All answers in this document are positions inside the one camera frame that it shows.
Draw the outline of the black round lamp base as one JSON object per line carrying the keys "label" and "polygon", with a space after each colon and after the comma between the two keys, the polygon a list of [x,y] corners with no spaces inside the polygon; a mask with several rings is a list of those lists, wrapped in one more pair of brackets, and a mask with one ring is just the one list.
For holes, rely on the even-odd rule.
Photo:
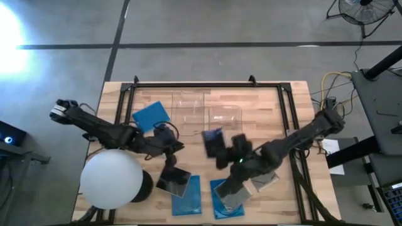
{"label": "black round lamp base", "polygon": [[147,171],[142,170],[142,178],[135,179],[135,185],[139,188],[135,197],[130,201],[131,203],[139,203],[148,199],[153,191],[154,181]]}

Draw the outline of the black floor fan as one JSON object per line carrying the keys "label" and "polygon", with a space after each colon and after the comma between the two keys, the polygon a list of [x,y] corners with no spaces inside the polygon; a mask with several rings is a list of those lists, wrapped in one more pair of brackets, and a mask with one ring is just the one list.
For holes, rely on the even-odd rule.
{"label": "black floor fan", "polygon": [[334,0],[326,19],[343,18],[361,29],[361,37],[371,36],[396,9],[398,0]]}

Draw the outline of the white paper sheet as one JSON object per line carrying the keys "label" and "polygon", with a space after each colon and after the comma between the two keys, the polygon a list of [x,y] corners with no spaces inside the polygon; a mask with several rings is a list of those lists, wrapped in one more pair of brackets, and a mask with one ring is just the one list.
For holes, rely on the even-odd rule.
{"label": "white paper sheet", "polygon": [[[325,150],[326,156],[334,154],[340,150],[339,142],[335,139],[323,139],[321,144],[323,149]],[[344,167],[342,164],[330,168],[329,171],[331,175],[345,175]]]}

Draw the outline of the white globe lamp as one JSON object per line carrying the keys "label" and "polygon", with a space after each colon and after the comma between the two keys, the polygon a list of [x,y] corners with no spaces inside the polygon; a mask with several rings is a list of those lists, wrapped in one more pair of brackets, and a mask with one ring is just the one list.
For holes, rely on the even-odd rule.
{"label": "white globe lamp", "polygon": [[143,182],[140,163],[128,152],[108,149],[85,164],[80,176],[84,198],[101,209],[116,209],[139,193]]}

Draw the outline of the black support beam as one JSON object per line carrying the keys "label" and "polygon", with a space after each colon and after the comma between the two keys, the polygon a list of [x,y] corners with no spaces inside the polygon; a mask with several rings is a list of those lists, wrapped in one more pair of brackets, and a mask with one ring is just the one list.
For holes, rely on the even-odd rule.
{"label": "black support beam", "polygon": [[359,141],[356,137],[336,139],[339,151],[326,157],[327,165],[333,168],[354,159],[365,157],[369,154],[380,153],[379,144],[374,136]]}

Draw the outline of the compartment organizer box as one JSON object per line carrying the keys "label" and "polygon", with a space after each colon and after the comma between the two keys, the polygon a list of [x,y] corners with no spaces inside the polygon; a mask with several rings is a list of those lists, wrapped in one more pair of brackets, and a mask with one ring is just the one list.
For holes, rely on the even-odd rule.
{"label": "compartment organizer box", "polygon": [[378,188],[395,226],[402,226],[402,182]]}

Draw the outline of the clear plastic bin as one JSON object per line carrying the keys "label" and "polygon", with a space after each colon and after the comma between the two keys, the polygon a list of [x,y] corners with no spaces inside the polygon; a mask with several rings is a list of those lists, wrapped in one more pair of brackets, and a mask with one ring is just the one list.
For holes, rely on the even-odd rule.
{"label": "clear plastic bin", "polygon": [[172,94],[171,123],[180,136],[194,136],[203,131],[204,97],[202,90],[180,90]]}
{"label": "clear plastic bin", "polygon": [[238,105],[217,105],[209,108],[209,129],[242,132],[242,108]]}

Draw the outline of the black slanted pole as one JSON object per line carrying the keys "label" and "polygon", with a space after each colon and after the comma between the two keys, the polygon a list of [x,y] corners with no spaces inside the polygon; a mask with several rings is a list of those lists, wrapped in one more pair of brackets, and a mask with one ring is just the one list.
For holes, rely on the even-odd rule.
{"label": "black slanted pole", "polygon": [[364,72],[363,76],[367,80],[376,80],[377,77],[389,67],[402,60],[402,45],[386,56],[375,66]]}

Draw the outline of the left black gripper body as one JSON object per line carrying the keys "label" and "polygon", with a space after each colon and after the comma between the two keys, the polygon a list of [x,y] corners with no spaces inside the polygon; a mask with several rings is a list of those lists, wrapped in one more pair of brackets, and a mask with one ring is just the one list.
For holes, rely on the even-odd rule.
{"label": "left black gripper body", "polygon": [[151,157],[157,157],[162,154],[170,156],[185,147],[176,138],[174,131],[165,123],[158,124],[154,128],[153,134],[154,136],[145,138],[144,149],[144,152]]}

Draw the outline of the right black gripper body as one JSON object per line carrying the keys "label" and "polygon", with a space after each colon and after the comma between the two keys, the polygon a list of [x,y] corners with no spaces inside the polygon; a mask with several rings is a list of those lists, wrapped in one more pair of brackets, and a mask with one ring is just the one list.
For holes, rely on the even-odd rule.
{"label": "right black gripper body", "polygon": [[245,134],[232,137],[231,171],[263,171],[263,161],[253,150],[253,144],[247,140]]}

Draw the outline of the black box with blue light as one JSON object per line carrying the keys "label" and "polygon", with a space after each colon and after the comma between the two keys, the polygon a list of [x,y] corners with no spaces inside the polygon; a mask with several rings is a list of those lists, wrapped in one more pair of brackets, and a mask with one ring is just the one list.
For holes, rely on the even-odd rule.
{"label": "black box with blue light", "polygon": [[21,148],[27,132],[0,121],[0,143]]}

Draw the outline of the black aluminium table frame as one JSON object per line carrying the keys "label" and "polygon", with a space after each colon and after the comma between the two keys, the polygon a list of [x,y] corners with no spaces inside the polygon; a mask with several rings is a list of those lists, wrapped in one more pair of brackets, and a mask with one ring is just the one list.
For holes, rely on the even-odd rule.
{"label": "black aluminium table frame", "polygon": [[[129,113],[152,102],[165,107],[177,91],[199,91],[204,106],[238,105],[242,128],[256,144],[281,138],[289,129],[312,121],[315,112],[305,81],[290,82],[107,82],[102,90],[98,115],[107,121],[126,121]],[[172,215],[169,193],[154,188],[150,197],[117,210],[100,210],[80,226],[153,225],[318,225],[340,220],[330,171],[323,152],[312,148],[309,155],[292,154],[278,168],[279,180],[265,187],[244,204],[240,217],[214,217],[210,181],[225,178],[207,159],[199,138],[187,137],[178,153],[178,167],[200,177],[202,211],[198,215]]]}

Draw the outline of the clear-fronted dark jewel case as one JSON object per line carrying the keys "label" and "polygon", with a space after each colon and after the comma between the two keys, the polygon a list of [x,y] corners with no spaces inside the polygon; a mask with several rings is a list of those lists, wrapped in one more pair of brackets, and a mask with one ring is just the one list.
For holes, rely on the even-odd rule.
{"label": "clear-fronted dark jewel case", "polygon": [[239,210],[242,204],[252,197],[252,193],[243,184],[233,188],[225,179],[218,182],[213,188],[212,194],[217,197],[217,203],[228,213]]}

